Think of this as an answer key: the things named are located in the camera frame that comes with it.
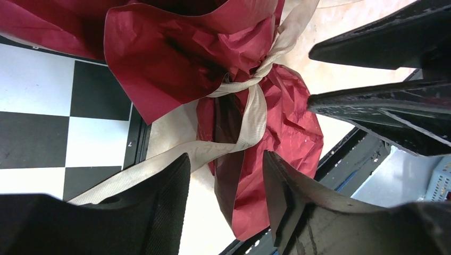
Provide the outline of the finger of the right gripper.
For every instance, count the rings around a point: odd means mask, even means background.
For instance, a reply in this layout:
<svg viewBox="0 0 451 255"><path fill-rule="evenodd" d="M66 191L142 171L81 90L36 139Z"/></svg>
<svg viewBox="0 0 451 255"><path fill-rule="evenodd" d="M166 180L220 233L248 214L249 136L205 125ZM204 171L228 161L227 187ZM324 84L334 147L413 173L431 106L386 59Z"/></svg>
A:
<svg viewBox="0 0 451 255"><path fill-rule="evenodd" d="M418 156L450 154L450 81L413 80L312 95L309 111Z"/></svg>
<svg viewBox="0 0 451 255"><path fill-rule="evenodd" d="M312 60L396 70L450 60L450 1L415 1L312 47Z"/></svg>

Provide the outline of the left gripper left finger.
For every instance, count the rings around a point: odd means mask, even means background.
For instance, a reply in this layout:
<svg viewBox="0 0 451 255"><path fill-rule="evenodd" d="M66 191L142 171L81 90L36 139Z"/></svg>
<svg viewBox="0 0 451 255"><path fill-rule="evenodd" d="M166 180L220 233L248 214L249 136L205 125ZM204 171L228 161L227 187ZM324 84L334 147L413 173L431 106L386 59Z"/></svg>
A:
<svg viewBox="0 0 451 255"><path fill-rule="evenodd" d="M185 215L190 160L182 154L156 175L102 200L116 212L106 232L112 238L96 241L95 254L178 254Z"/></svg>

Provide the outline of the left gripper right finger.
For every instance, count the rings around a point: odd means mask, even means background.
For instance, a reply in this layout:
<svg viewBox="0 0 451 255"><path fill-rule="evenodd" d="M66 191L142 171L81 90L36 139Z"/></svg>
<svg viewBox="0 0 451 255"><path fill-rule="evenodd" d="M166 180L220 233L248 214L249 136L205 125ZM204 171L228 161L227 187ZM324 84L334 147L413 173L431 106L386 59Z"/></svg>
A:
<svg viewBox="0 0 451 255"><path fill-rule="evenodd" d="M294 169L273 151L266 150L263 154L263 179L273 244L279 254L289 253L315 208L342 214L381 209L324 186Z"/></svg>

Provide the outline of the red paper flower bouquet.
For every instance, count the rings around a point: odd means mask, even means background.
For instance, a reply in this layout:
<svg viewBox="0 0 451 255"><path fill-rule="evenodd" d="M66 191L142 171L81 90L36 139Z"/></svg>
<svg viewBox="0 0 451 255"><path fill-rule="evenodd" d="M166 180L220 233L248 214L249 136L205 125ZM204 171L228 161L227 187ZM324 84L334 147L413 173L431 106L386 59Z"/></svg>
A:
<svg viewBox="0 0 451 255"><path fill-rule="evenodd" d="M1 1L1 34L56 52L104 60L151 123L198 101L189 154L215 176L220 209L244 241L269 226L263 153L313 177L323 148L302 77L276 63L318 1Z"/></svg>

